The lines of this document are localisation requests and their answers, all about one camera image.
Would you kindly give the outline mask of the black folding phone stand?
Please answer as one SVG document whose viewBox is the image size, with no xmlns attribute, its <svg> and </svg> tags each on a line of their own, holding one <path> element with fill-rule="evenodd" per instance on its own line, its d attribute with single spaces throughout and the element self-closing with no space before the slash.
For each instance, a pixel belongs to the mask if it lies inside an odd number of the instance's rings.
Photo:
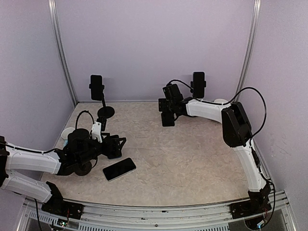
<svg viewBox="0 0 308 231">
<path fill-rule="evenodd" d="M 158 110 L 161 112 L 162 126 L 173 127 L 175 126 L 174 113 L 168 107 L 168 101 L 165 98 L 158 99 Z"/>
</svg>

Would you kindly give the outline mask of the black round-base pole stand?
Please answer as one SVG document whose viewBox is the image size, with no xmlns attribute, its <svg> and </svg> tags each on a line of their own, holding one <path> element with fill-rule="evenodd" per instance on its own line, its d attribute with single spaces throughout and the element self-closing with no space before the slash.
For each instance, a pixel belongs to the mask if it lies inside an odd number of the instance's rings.
<svg viewBox="0 0 308 231">
<path fill-rule="evenodd" d="M 191 81 L 191 93 L 194 98 L 203 98 L 205 96 L 206 81 Z"/>
</svg>

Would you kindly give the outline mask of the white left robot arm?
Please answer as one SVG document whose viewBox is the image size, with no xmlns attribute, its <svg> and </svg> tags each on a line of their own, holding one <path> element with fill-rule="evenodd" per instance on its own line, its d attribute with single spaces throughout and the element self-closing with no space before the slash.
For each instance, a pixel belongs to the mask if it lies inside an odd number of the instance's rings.
<svg viewBox="0 0 308 231">
<path fill-rule="evenodd" d="M 70 206 L 54 183 L 37 181 L 19 173 L 19 170 L 47 172 L 58 176 L 73 173 L 85 176 L 93 168 L 91 161 L 98 160 L 100 155 L 108 159 L 120 158 L 126 141 L 125 137 L 109 133 L 102 133 L 100 138 L 95 138 L 88 130 L 78 128 L 68 135 L 63 149 L 39 151 L 14 147 L 1 137 L 0 187 L 42 202 L 44 211 L 54 214 L 68 212 Z"/>
</svg>

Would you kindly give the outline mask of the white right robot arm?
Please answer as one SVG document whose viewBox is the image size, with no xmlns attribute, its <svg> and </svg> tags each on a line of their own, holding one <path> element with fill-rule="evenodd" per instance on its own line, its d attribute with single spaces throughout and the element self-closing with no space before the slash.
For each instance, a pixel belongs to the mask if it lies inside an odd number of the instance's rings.
<svg viewBox="0 0 308 231">
<path fill-rule="evenodd" d="M 247 182 L 249 200 L 231 205 L 232 215 L 240 217 L 271 210 L 270 184 L 265 180 L 261 163 L 256 154 L 251 124 L 240 102 L 203 102 L 182 96 L 159 99 L 162 125 L 172 127 L 179 116 L 203 117 L 222 124 L 224 142 L 240 159 Z"/>
</svg>

